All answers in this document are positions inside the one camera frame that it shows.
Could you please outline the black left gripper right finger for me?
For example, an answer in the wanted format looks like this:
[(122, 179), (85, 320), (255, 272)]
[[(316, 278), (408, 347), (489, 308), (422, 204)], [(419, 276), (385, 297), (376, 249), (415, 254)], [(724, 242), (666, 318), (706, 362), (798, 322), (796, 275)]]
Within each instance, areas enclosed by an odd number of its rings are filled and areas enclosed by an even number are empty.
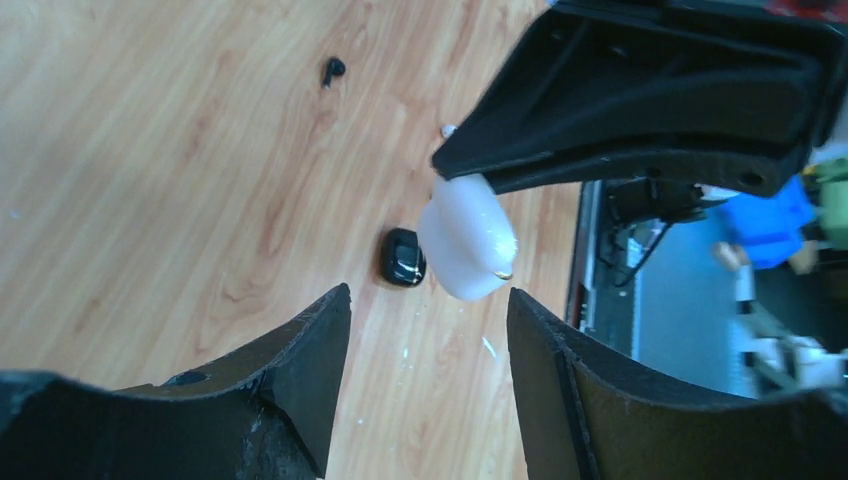
[(512, 289), (508, 347), (532, 479), (843, 479), (847, 391), (754, 400), (663, 374)]

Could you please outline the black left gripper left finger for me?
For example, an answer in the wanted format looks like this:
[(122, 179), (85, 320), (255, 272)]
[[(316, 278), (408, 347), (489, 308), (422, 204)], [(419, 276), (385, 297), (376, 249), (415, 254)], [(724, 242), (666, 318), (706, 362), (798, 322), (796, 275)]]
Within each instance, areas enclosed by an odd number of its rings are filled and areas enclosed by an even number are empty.
[(287, 323), (161, 385), (1, 374), (5, 479), (319, 479), (351, 328), (340, 284)]

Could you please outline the white earbud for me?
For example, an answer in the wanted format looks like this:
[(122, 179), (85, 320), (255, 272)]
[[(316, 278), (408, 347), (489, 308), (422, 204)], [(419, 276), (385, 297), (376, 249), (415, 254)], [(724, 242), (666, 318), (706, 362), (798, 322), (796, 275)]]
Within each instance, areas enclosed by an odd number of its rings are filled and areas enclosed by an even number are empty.
[(443, 139), (450, 138), (454, 132), (457, 130), (457, 126), (453, 124), (443, 125), (440, 129), (440, 133)]

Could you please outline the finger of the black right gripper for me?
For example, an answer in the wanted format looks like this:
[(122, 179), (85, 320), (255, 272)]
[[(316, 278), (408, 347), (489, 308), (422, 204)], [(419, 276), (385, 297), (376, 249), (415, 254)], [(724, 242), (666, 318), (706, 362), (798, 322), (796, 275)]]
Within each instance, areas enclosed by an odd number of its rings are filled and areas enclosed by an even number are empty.
[(432, 155), (499, 193), (652, 178), (771, 196), (832, 135), (847, 27), (720, 1), (561, 1)]

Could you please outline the black earbud charging case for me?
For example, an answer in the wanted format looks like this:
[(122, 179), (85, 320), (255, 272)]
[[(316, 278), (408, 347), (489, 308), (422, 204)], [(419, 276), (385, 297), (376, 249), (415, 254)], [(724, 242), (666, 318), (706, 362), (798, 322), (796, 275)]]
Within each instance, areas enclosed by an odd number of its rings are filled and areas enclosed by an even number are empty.
[(380, 275), (400, 287), (420, 285), (426, 276), (426, 259), (417, 234), (405, 228), (393, 228), (383, 237), (380, 250)]

